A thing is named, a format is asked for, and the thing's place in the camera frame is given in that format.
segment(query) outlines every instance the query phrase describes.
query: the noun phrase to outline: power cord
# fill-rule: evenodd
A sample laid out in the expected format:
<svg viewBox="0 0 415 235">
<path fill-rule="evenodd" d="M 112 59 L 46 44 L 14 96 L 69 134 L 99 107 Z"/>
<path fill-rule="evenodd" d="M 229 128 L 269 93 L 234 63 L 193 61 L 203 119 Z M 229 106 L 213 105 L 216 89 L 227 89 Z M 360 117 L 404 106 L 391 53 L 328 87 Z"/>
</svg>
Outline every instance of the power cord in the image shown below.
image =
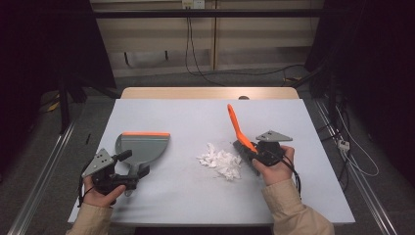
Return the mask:
<svg viewBox="0 0 415 235">
<path fill-rule="evenodd" d="M 348 124 L 348 128 L 349 128 L 350 123 L 349 123 L 349 118 L 348 118 L 348 112 L 346 111 L 346 99 L 343 99 L 338 105 L 341 109 L 340 116 L 345 115 L 347 117 L 347 124 Z M 333 124 L 331 122 L 329 122 L 328 124 L 316 129 L 317 133 L 322 131 L 325 127 L 330 126 L 330 125 L 333 125 Z M 329 137 L 320 139 L 320 141 L 324 142 L 324 141 L 329 140 L 329 139 L 337 138 L 339 136 L 339 134 L 341 134 L 343 132 L 344 128 L 345 127 L 344 127 L 343 123 L 341 123 L 341 126 L 339 128 L 336 128 L 336 126 L 334 126 L 334 132 L 335 133 L 330 135 Z"/>
<path fill-rule="evenodd" d="M 348 128 L 346 127 L 346 124 L 345 124 L 345 120 L 343 119 L 343 117 L 342 117 L 342 115 L 340 115 L 340 119 L 341 119 L 341 121 L 342 121 L 342 123 L 343 123 L 343 125 L 344 125 L 344 127 L 345 127 L 345 131 L 347 132 L 347 134 L 348 134 L 348 136 L 349 136 L 349 138 L 357 145 L 357 147 L 369 158 L 369 160 L 372 162 L 372 164 L 373 164 L 373 166 L 375 167 L 375 169 L 376 169 L 376 172 L 375 173 L 368 173 L 367 171 L 365 171 L 365 170 L 363 170 L 363 169 L 361 169 L 357 164 L 355 164 L 353 161 L 351 161 L 350 160 L 350 157 L 347 155 L 347 152 L 346 152 L 346 149 L 340 149 L 341 150 L 341 153 L 344 155 L 344 157 L 348 160 L 348 162 L 353 166 L 353 167 L 355 167 L 357 170 L 359 170 L 361 173 L 363 173 L 363 174 L 366 174 L 366 175 L 368 175 L 368 176 L 376 176 L 376 175 L 378 175 L 379 174 L 379 168 L 378 168 L 378 166 L 376 165 L 376 163 L 375 163 L 375 161 L 373 161 L 373 159 L 370 157 L 370 155 L 357 143 L 357 141 L 353 138 L 353 136 L 350 134 L 350 132 L 349 132 L 349 130 L 348 130 Z"/>
<path fill-rule="evenodd" d="M 349 162 L 349 157 L 350 157 L 350 145 L 349 142 L 345 141 L 345 140 L 338 140 L 338 149 L 339 149 L 339 154 L 342 155 L 341 150 L 345 150 L 347 153 L 348 158 L 346 158 L 345 161 L 343 161 L 343 166 L 342 166 L 342 170 L 340 171 L 340 174 L 338 176 L 338 181 L 342 183 L 342 178 L 343 178 L 343 174 L 346 173 L 346 183 L 343 186 L 343 192 L 345 192 L 347 190 L 348 187 L 348 171 L 346 170 L 347 167 L 347 163 Z"/>
<path fill-rule="evenodd" d="M 189 70 L 189 67 L 187 65 L 187 53 L 189 51 L 189 38 L 191 40 L 192 43 L 192 52 L 193 52 L 193 59 L 195 61 L 196 64 L 196 68 L 198 69 L 199 73 L 192 73 Z M 186 57 L 185 57 L 185 63 L 186 63 L 186 70 L 189 74 L 191 75 L 196 75 L 196 76 L 201 76 L 205 81 L 213 83 L 215 85 L 219 85 L 219 86 L 225 86 L 224 84 L 209 80 L 205 77 L 205 75 L 201 72 L 201 70 L 199 69 L 199 65 L 198 65 L 198 61 L 196 60 L 196 55 L 195 55 L 195 45 L 193 44 L 193 29 L 192 29 L 192 20 L 190 18 L 187 18 L 187 43 L 186 43 Z"/>
<path fill-rule="evenodd" d="M 82 185 L 83 185 L 83 177 L 82 177 L 82 173 L 85 171 L 85 169 L 92 163 L 92 161 L 94 160 L 94 158 L 92 158 L 91 160 L 89 160 L 83 167 L 82 167 L 82 172 L 79 174 L 79 179 L 78 179 L 78 187 L 77 187 L 77 193 L 78 193 L 78 208 L 80 208 L 80 206 L 83 203 L 83 198 L 85 197 L 85 195 L 94 187 L 90 188 L 88 191 L 86 191 L 83 195 L 82 195 Z"/>
<path fill-rule="evenodd" d="M 275 158 L 277 158 L 281 163 L 286 165 L 293 172 L 294 178 L 296 180 L 296 187 L 297 187 L 297 190 L 299 191 L 299 195 L 300 195 L 300 198 L 301 198 L 301 180 L 300 180 L 299 174 L 297 173 L 297 171 L 294 168 L 293 162 L 286 155 L 283 155 L 283 158 L 280 158 L 279 156 L 277 156 L 276 154 L 270 152 L 269 150 L 266 150 L 266 153 L 268 153 L 268 154 L 274 156 Z"/>
<path fill-rule="evenodd" d="M 190 40 L 191 45 L 192 45 L 193 59 L 195 61 L 195 64 L 196 64 L 196 68 L 198 70 L 198 73 L 191 72 L 189 70 L 189 66 L 188 66 L 188 63 L 187 63 L 188 62 L 188 51 L 189 51 L 189 40 Z M 258 73 L 234 72 L 234 71 L 216 71 L 216 72 L 206 72 L 206 73 L 202 73 L 201 70 L 200 70 L 200 68 L 199 68 L 198 61 L 197 61 L 196 55 L 195 55 L 195 46 L 194 46 L 194 42 L 193 42 L 192 20 L 190 18 L 187 18 L 187 43 L 186 43 L 185 64 L 186 64 L 186 70 L 187 70 L 187 72 L 189 74 L 195 75 L 195 76 L 201 76 L 205 81 L 208 81 L 210 83 L 213 83 L 213 84 L 216 84 L 216 85 L 219 85 L 219 86 L 225 86 L 225 85 L 224 84 L 221 84 L 221 83 L 218 83 L 218 82 L 215 82 L 215 81 L 212 81 L 212 80 L 209 80 L 209 79 L 206 78 L 206 76 L 207 75 L 217 75 L 217 74 L 236 74 L 236 75 L 253 75 L 253 76 L 256 76 L 256 75 L 268 75 L 268 74 L 277 73 L 277 72 L 282 71 L 284 73 L 284 83 L 283 83 L 282 86 L 284 86 L 286 80 L 289 79 L 289 78 L 286 77 L 286 74 L 285 74 L 285 72 L 286 72 L 287 69 L 294 68 L 294 67 L 302 67 L 302 68 L 304 68 L 304 65 L 290 65 L 290 66 L 286 66 L 286 67 L 284 67 L 282 69 L 279 69 L 279 70 L 266 71 L 266 72 L 258 72 Z"/>
</svg>

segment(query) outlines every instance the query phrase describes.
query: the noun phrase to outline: electrical outlet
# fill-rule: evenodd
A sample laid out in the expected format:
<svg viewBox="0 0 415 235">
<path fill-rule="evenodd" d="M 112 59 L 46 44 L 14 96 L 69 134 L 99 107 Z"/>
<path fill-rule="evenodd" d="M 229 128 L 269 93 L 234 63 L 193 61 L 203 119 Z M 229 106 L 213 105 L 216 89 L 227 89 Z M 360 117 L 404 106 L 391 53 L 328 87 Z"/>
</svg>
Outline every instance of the electrical outlet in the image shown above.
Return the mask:
<svg viewBox="0 0 415 235">
<path fill-rule="evenodd" d="M 182 0 L 183 9 L 193 9 L 193 0 Z"/>
<path fill-rule="evenodd" d="M 204 9 L 205 8 L 205 0 L 194 0 L 193 1 L 193 9 Z"/>
<path fill-rule="evenodd" d="M 348 151 L 349 149 L 350 149 L 350 143 L 348 143 L 347 141 L 345 141 L 345 140 L 339 140 L 338 141 L 338 148 L 340 149 L 340 150 L 344 150 L 344 151 Z"/>
</svg>

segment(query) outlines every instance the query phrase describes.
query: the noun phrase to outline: wire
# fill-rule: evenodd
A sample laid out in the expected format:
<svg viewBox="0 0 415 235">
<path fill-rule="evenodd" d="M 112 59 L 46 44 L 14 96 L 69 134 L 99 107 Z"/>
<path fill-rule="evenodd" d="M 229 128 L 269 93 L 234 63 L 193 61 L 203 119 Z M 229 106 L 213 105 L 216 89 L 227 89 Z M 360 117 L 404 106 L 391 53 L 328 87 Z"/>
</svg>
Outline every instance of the wire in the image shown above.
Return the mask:
<svg viewBox="0 0 415 235">
<path fill-rule="evenodd" d="M 95 188 L 95 186 L 92 186 L 90 189 L 88 189 L 88 190 L 86 190 L 86 192 L 83 194 L 83 197 L 85 198 L 85 195 L 87 194 L 87 193 L 89 193 L 92 189 L 94 189 Z"/>
<path fill-rule="evenodd" d="M 348 134 L 348 136 L 349 136 L 349 138 L 357 145 L 357 147 L 359 147 L 359 149 L 369 158 L 369 160 L 372 162 L 372 164 L 375 166 L 375 168 L 376 168 L 376 173 L 368 173 L 368 172 L 366 172 L 365 170 L 363 170 L 363 169 L 361 169 L 357 164 L 355 164 L 354 162 L 352 162 L 351 160 L 350 160 L 350 158 L 349 158 L 349 156 L 347 155 L 347 153 L 346 153 L 346 151 L 345 150 L 343 150 L 343 154 L 344 154 L 344 157 L 349 161 L 349 163 L 352 165 L 352 166 L 354 166 L 356 169 L 358 169 L 361 173 L 363 173 L 363 174 L 366 174 L 366 175 L 368 175 L 368 176 L 376 176 L 376 175 L 378 175 L 379 174 L 379 168 L 378 168 L 378 166 L 376 165 L 376 163 L 375 163 L 375 161 L 373 161 L 373 159 L 370 157 L 370 155 L 357 143 L 357 141 L 353 138 L 353 136 L 351 136 L 351 134 L 350 134 L 350 132 L 348 131 L 348 128 L 346 127 L 346 124 L 345 124 L 345 120 L 343 119 L 343 117 L 342 117 L 342 115 L 340 115 L 340 119 L 341 119 L 341 121 L 342 121 L 342 123 L 343 123 L 343 125 L 344 125 L 344 127 L 345 127 L 345 130 L 346 130 L 346 132 L 347 132 L 347 134 Z"/>
<path fill-rule="evenodd" d="M 189 66 L 187 64 L 187 61 L 188 61 L 188 58 L 187 58 L 188 56 L 187 55 L 188 55 L 188 51 L 189 51 L 189 39 L 190 39 L 191 44 L 192 44 L 193 58 L 194 58 L 194 61 L 195 61 L 195 64 L 196 64 L 196 68 L 198 70 L 198 73 L 191 72 L 189 70 Z M 284 85 L 285 84 L 285 81 L 286 81 L 286 75 L 285 75 L 285 70 L 286 69 L 294 68 L 294 67 L 302 67 L 302 68 L 304 68 L 304 65 L 290 65 L 290 66 L 286 66 L 286 67 L 284 67 L 282 69 L 273 70 L 273 71 L 266 71 L 266 72 L 258 72 L 258 73 L 236 72 L 236 71 L 215 71 L 215 72 L 202 73 L 201 70 L 200 70 L 200 68 L 199 68 L 198 61 L 196 60 L 195 46 L 194 46 L 194 43 L 193 43 L 192 20 L 190 18 L 187 18 L 187 43 L 186 43 L 185 64 L 186 64 L 186 70 L 187 70 L 187 72 L 189 74 L 195 75 L 195 76 L 201 76 L 204 80 L 206 80 L 208 82 L 211 82 L 211 83 L 214 83 L 216 85 L 220 85 L 220 86 L 225 86 L 225 85 L 220 84 L 220 83 L 215 82 L 215 81 L 212 81 L 212 80 L 209 80 L 209 79 L 206 78 L 206 76 L 207 75 L 217 75 L 217 74 L 236 74 L 236 75 L 253 75 L 253 76 L 255 76 L 255 75 L 268 75 L 268 74 L 277 73 L 277 72 L 282 71 L 284 73 L 284 83 L 283 83 L 283 85 Z"/>
<path fill-rule="evenodd" d="M 349 155 L 350 155 L 350 149 L 348 150 L 348 152 L 347 152 L 347 156 L 349 157 Z M 345 186 L 344 186 L 344 188 L 343 188 L 343 192 L 345 192 L 346 190 L 347 190 L 347 187 L 348 187 L 348 171 L 346 170 L 346 167 L 347 167 L 347 163 L 349 162 L 349 160 L 348 160 L 349 158 L 347 158 L 345 161 L 344 161 L 344 163 L 343 163 L 343 166 L 342 166 L 342 170 L 340 171 L 340 174 L 339 174 L 339 176 L 338 176 L 338 181 L 340 182 L 340 183 L 342 183 L 342 177 L 343 177 L 343 173 L 345 172 L 346 173 L 346 183 L 345 183 Z"/>
<path fill-rule="evenodd" d="M 283 155 L 283 158 L 280 158 L 279 156 L 277 156 L 276 154 L 270 152 L 269 150 L 265 151 L 266 153 L 274 156 L 275 158 L 277 158 L 281 163 L 283 163 L 284 165 L 286 165 L 294 174 L 294 177 L 296 179 L 296 186 L 297 186 L 297 190 L 299 191 L 299 195 L 301 197 L 301 180 L 300 180 L 300 176 L 297 173 L 297 171 L 294 169 L 294 164 L 293 162 L 286 156 Z"/>
<path fill-rule="evenodd" d="M 197 73 L 192 73 L 189 70 L 189 67 L 187 65 L 187 53 L 189 51 L 189 38 L 191 40 L 192 43 L 192 51 L 193 51 L 193 58 L 196 64 L 196 68 L 198 69 L 199 74 Z M 186 70 L 189 72 L 189 74 L 191 75 L 197 75 L 197 76 L 201 76 L 205 81 L 213 83 L 215 85 L 219 85 L 219 86 L 225 86 L 224 84 L 209 80 L 205 77 L 205 75 L 201 72 L 201 70 L 199 69 L 199 65 L 198 65 L 198 61 L 196 60 L 196 55 L 195 55 L 195 46 L 193 44 L 193 29 L 192 29 L 192 20 L 190 18 L 187 18 L 187 43 L 186 43 L 186 57 L 185 57 L 185 62 L 186 62 Z"/>
<path fill-rule="evenodd" d="M 350 128 L 350 123 L 349 123 L 348 113 L 347 113 L 347 111 L 346 111 L 346 100 L 345 100 L 345 99 L 343 99 L 343 100 L 339 103 L 339 106 L 341 107 L 341 110 L 342 110 L 342 112 L 341 112 L 341 113 L 339 113 L 339 115 L 340 115 L 340 116 L 343 116 L 343 114 L 345 114 L 345 115 L 346 115 L 346 117 L 347 117 L 347 124 L 348 124 L 348 128 Z M 317 131 L 317 132 L 320 132 L 320 131 L 322 131 L 322 130 L 324 129 L 324 127 L 327 127 L 327 126 L 329 126 L 329 125 L 331 125 L 331 124 L 332 124 L 332 123 L 330 123 L 330 122 L 329 122 L 329 123 L 328 123 L 328 124 L 326 124 L 325 126 L 322 126 L 322 127 L 318 128 L 318 129 L 316 129 L 316 131 Z M 321 142 L 324 142 L 324 141 L 329 140 L 329 139 L 337 138 L 337 136 L 339 136 L 339 134 L 341 134 L 341 133 L 343 132 L 343 130 L 344 130 L 344 123 L 341 123 L 341 126 L 340 126 L 339 128 L 334 127 L 334 130 L 335 130 L 335 133 L 334 133 L 333 135 L 331 135 L 331 136 L 329 136 L 329 137 L 326 137 L 326 138 L 324 138 L 324 139 L 320 139 L 320 141 L 321 141 Z"/>
<path fill-rule="evenodd" d="M 319 132 L 323 131 L 326 127 L 328 127 L 329 125 L 330 125 L 330 123 L 327 123 L 327 124 L 325 124 L 325 125 L 323 125 L 321 127 L 316 128 L 315 131 L 317 133 L 319 133 Z"/>
<path fill-rule="evenodd" d="M 83 203 L 83 198 L 85 197 L 85 194 L 87 194 L 89 192 L 89 190 L 93 189 L 94 187 L 90 188 L 87 192 L 85 192 L 82 195 L 82 185 L 83 185 L 83 177 L 82 177 L 82 173 L 85 171 L 85 169 L 92 163 L 92 161 L 94 160 L 94 158 L 92 158 L 91 160 L 89 160 L 83 167 L 82 167 L 82 172 L 79 175 L 79 180 L 78 180 L 78 187 L 77 187 L 77 192 L 78 192 L 78 201 L 79 201 L 79 205 L 78 207 L 80 208 L 80 206 Z"/>
</svg>

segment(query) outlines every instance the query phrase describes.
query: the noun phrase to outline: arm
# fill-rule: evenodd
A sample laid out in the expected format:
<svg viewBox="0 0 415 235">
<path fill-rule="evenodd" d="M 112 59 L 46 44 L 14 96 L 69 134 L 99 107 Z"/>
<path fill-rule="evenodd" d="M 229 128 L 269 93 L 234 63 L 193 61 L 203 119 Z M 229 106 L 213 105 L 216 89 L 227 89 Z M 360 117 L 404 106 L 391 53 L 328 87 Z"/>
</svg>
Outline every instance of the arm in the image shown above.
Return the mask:
<svg viewBox="0 0 415 235">
<path fill-rule="evenodd" d="M 86 190 L 76 221 L 67 234 L 108 234 L 113 213 L 111 202 L 125 191 L 125 186 L 120 185 L 110 194 L 102 195 L 93 188 L 91 176 L 86 177 L 83 183 L 85 189 L 90 190 Z"/>
<path fill-rule="evenodd" d="M 285 156 L 293 163 L 294 149 L 281 146 Z M 253 160 L 266 187 L 263 197 L 274 218 L 274 234 L 334 234 L 333 224 L 314 209 L 304 205 L 292 180 L 292 172 L 278 163 L 267 167 Z"/>
</svg>

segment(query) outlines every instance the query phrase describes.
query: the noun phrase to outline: metal rail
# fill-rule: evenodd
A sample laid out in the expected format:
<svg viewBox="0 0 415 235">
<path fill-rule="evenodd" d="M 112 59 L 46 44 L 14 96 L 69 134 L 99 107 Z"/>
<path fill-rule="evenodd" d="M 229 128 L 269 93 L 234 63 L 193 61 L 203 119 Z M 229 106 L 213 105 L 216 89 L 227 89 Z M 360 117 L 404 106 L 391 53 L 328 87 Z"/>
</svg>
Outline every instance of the metal rail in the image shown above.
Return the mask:
<svg viewBox="0 0 415 235">
<path fill-rule="evenodd" d="M 126 18 L 323 18 L 351 14 L 351 9 L 278 9 L 278 10 L 40 10 L 41 15 L 60 17 L 95 17 L 96 19 Z"/>
<path fill-rule="evenodd" d="M 331 127 L 329 124 L 330 121 L 327 118 L 328 110 L 326 106 L 321 101 L 314 100 L 317 109 L 319 110 L 320 116 L 323 119 L 324 123 L 327 125 L 327 128 L 331 135 L 334 135 L 336 131 Z M 350 155 L 349 159 L 353 161 L 355 165 L 358 165 L 356 160 L 354 159 L 353 155 Z M 362 195 L 364 201 L 366 202 L 369 211 L 372 213 L 373 217 L 375 218 L 376 222 L 378 223 L 379 228 L 381 229 L 382 233 L 385 235 L 397 235 L 397 231 L 393 226 L 392 220 L 388 215 L 385 207 L 382 205 L 379 198 L 376 196 L 376 193 L 373 191 L 372 187 L 370 186 L 369 182 L 367 181 L 366 177 L 362 172 L 357 170 L 352 165 L 348 164 L 348 172 L 354 179 L 360 194 Z"/>
<path fill-rule="evenodd" d="M 70 136 L 73 132 L 75 120 L 73 120 L 66 131 L 60 134 L 52 150 L 49 159 L 36 180 L 33 188 L 30 191 L 28 198 L 25 200 L 23 207 L 19 211 L 18 216 L 10 228 L 8 235 L 24 235 L 27 230 L 36 210 L 42 200 L 43 194 L 48 186 L 50 178 L 58 165 L 59 159 L 64 152 L 66 145 L 69 142 Z"/>
</svg>

